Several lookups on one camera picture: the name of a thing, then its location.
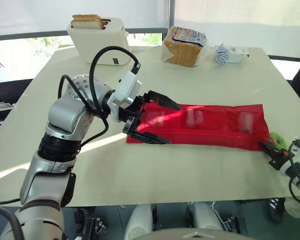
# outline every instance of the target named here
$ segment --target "black cable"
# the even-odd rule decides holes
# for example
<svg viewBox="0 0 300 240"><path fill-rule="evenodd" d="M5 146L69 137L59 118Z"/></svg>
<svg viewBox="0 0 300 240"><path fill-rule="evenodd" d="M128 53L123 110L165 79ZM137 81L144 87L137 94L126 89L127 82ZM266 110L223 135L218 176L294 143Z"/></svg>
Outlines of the black cable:
<svg viewBox="0 0 300 240"><path fill-rule="evenodd" d="M300 203L300 199L296 197L296 195L294 194L293 190L292 190L292 182L293 182L293 178L290 179L289 181L289 191L291 196L293 197L294 200L296 200L298 203Z"/></svg>
<svg viewBox="0 0 300 240"><path fill-rule="evenodd" d="M4 209L1 206L0 206L0 215L5 217L9 221L12 228L14 239L25 240L24 232L22 231L20 222L17 217L13 213L8 211L7 209Z"/></svg>
<svg viewBox="0 0 300 240"><path fill-rule="evenodd" d="M133 60L134 60L134 65L131 69L131 72L133 72L134 74L137 74L140 68L140 63L138 61L138 59L136 58L135 55L133 55L131 52L129 52L128 50L126 50L123 47L119 47L119 46L107 46L105 48L103 48L102 50L100 50L95 57L93 58L93 61L91 63L91 67L90 67L90 71L89 71L89 85L90 85L90 91L91 91L91 95L92 95L92 99L93 99L93 104L96 108L96 114L97 116L99 116L101 118L101 120L103 121L104 124L104 130L101 131L100 133L90 137L89 139L87 139L86 141L84 141L80 146L83 147L84 145L86 145L87 143L89 143L90 141L100 137L101 135L105 134L108 129L109 129L109 124L107 122L107 117L106 117L106 113L104 111L102 111L101 106L99 104L98 98L97 98L97 94L96 94L96 90L95 90L95 83L94 83L94 73L95 73L95 69L97 66L97 62L100 59L100 57L111 50L118 50L121 51L127 55L129 55Z"/></svg>
<svg viewBox="0 0 300 240"><path fill-rule="evenodd" d="M294 145L295 145L295 141L293 141L293 142L290 144L290 146L289 146L289 149L288 149L288 158L289 158L289 161L290 161L291 165L292 165L293 168L294 168L294 171L295 171L295 174L296 174L297 178L298 178L299 181L300 181L300 174L299 174L299 172L298 172L298 170L297 170L297 168L296 168L296 165L295 165L295 163L294 163L294 161L293 161L293 159L292 159L292 156L291 156L292 147L293 147Z"/></svg>
<svg viewBox="0 0 300 240"><path fill-rule="evenodd" d="M11 200L8 200L8 201L0 201L0 205L12 204L12 203L16 203L16 202L19 202L19 201L20 201L20 198L11 199Z"/></svg>
<svg viewBox="0 0 300 240"><path fill-rule="evenodd" d="M70 86L73 88L73 90L75 91L75 93L78 95L78 97L81 99L81 101L84 103L84 105L86 106L86 108L91 112L94 113L94 109L90 106L90 104L86 101L85 97L81 94L81 92L79 91L79 89L77 88L77 86L75 85L75 83L72 81L72 79L64 74L62 75L61 79L60 79L60 83L59 83L59 88L58 88L58 99L61 98L61 94L62 94L62 87L64 85L65 79L69 82Z"/></svg>
<svg viewBox="0 0 300 240"><path fill-rule="evenodd" d="M123 232L123 234L125 234L124 226L123 226L123 224L122 224L122 219L121 219L120 209L119 209L119 206L116 206L116 207L117 207L118 214L119 214L119 219L120 219L120 224L121 224L122 232Z"/></svg>

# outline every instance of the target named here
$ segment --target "table surface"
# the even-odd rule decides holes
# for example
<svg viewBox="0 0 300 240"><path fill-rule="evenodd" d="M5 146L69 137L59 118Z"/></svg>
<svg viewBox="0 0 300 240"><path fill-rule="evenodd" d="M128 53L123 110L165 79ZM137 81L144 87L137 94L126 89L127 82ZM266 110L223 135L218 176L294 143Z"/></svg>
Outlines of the table surface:
<svg viewBox="0 0 300 240"><path fill-rule="evenodd" d="M287 142L300 136L300 100L261 48L249 58L195 68L161 62L161 48L135 52L141 63L140 94L153 90L180 104L263 104L271 132ZM132 66L97 66L95 76L115 88ZM89 72L74 47L60 49L31 82L0 127L0 200L19 196L29 162L45 133L61 75ZM288 178L262 152L189 144L127 144L124 124L109 119L109 131L78 155L74 196L68 206L263 199L289 196ZM95 119L87 138L103 129Z"/></svg>

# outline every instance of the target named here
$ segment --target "small white box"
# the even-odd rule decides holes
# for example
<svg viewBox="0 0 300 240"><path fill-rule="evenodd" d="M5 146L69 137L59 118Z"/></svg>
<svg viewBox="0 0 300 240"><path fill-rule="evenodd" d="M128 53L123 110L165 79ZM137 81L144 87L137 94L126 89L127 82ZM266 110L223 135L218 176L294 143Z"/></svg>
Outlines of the small white box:
<svg viewBox="0 0 300 240"><path fill-rule="evenodd" d="M107 22L105 29L73 28L71 24L66 29L80 57L88 64L91 64L96 54L105 47L119 46L129 50L127 41L129 33L125 31L122 20L115 17L103 17L102 21ZM110 50L105 52L97 63L124 65L129 60L130 57L124 52Z"/></svg>
<svg viewBox="0 0 300 240"><path fill-rule="evenodd" d="M228 63L239 63L244 55L249 57L249 50L244 46L224 46L229 50Z"/></svg>

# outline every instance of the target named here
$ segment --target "mesh bag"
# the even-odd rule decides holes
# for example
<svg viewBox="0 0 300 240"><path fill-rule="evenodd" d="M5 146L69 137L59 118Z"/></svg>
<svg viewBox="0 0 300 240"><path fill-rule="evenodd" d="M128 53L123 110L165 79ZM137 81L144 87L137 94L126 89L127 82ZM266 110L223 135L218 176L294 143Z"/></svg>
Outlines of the mesh bag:
<svg viewBox="0 0 300 240"><path fill-rule="evenodd" d="M156 102L144 105L138 132L149 132L172 144L215 145L261 151L269 130L262 104L245 106L179 105L171 110ZM128 137L127 143L141 143Z"/></svg>

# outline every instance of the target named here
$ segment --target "toaster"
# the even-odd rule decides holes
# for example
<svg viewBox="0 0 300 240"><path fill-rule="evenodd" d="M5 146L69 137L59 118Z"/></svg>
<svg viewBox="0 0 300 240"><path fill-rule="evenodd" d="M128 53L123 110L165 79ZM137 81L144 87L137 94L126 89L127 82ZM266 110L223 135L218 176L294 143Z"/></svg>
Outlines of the toaster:
<svg viewBox="0 0 300 240"><path fill-rule="evenodd" d="M73 28L71 24L66 29L80 57L88 64L105 47L119 46L129 50L129 33L125 31L123 21L116 17L103 17L102 21L105 22L104 29ZM105 52L97 64L124 65L129 60L130 57L124 52L111 50Z"/></svg>

